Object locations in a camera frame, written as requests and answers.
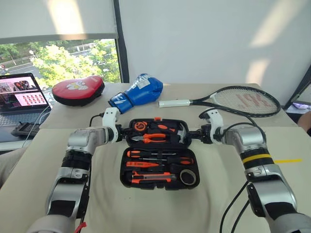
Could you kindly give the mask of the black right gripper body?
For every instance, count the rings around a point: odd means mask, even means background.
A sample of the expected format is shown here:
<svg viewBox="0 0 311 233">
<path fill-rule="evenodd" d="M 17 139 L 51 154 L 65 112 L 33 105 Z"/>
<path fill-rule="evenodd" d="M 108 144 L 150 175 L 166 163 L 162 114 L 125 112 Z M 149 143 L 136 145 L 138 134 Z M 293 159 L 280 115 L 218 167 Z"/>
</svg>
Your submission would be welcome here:
<svg viewBox="0 0 311 233">
<path fill-rule="evenodd" d="M 201 142 L 204 144 L 212 144 L 211 136 L 211 124 L 205 124 L 201 126 Z"/>
</svg>

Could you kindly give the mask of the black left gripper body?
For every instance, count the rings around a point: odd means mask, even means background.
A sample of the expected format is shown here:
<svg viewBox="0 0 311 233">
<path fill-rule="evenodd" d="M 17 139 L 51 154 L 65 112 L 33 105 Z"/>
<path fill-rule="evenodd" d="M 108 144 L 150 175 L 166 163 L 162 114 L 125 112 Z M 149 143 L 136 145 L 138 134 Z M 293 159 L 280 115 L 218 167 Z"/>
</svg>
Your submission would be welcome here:
<svg viewBox="0 0 311 233">
<path fill-rule="evenodd" d="M 123 128 L 122 125 L 116 124 L 116 129 L 118 131 L 118 137 L 117 137 L 117 142 L 122 141 L 123 139 L 126 138 L 127 136 L 127 129 Z"/>
</svg>

